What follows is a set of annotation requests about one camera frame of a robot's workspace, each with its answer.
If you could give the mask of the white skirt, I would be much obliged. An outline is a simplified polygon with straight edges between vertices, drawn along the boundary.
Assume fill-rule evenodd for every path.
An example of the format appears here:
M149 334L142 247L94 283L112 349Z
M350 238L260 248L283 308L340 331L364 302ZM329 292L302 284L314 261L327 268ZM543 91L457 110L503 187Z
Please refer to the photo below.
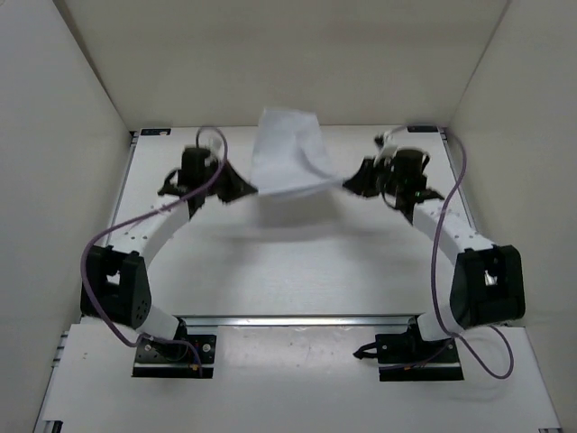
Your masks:
M263 110L252 151L251 184L261 197L296 198L343 184L317 116L296 109Z

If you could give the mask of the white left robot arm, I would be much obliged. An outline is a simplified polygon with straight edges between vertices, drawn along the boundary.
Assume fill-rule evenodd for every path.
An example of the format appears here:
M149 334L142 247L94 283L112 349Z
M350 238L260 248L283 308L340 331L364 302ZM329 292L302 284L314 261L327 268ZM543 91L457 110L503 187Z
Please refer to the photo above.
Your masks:
M114 243L91 245L83 256L80 309L103 320L119 338L120 325L152 342L169 359L188 350L186 324L155 306L148 267L160 249L210 197L230 204L258 193L228 163L184 164L165 178L146 217L135 218Z

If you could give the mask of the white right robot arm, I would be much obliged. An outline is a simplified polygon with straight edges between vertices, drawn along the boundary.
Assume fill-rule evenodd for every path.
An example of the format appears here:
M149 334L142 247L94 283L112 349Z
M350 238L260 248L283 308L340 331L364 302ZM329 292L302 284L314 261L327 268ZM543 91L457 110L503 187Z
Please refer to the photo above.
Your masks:
M517 320L526 313L521 255L512 245L497 245L475 231L449 207L449 200L427 185L428 156L415 149L383 161L363 160L343 188L363 197L382 197L412 227L433 242L432 255L443 254L453 266L449 298L440 303L432 288L434 309L417 316L404 339L405 353L425 361L436 341L485 325Z

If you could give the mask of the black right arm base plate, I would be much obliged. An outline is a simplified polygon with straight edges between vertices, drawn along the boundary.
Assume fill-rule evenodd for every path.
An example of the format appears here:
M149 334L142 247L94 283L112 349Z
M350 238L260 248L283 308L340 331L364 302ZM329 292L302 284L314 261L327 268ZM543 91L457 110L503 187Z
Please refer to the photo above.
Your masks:
M427 342L408 331L377 334L353 356L377 361L381 382L458 382L463 369L452 339Z

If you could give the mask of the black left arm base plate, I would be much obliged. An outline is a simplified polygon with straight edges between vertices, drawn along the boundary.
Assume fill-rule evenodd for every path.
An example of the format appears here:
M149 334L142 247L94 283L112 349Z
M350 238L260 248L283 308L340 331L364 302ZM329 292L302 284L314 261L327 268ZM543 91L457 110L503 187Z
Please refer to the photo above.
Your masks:
M217 334L194 331L179 318L176 339L186 345L144 340L136 348L133 378L212 379L214 375Z

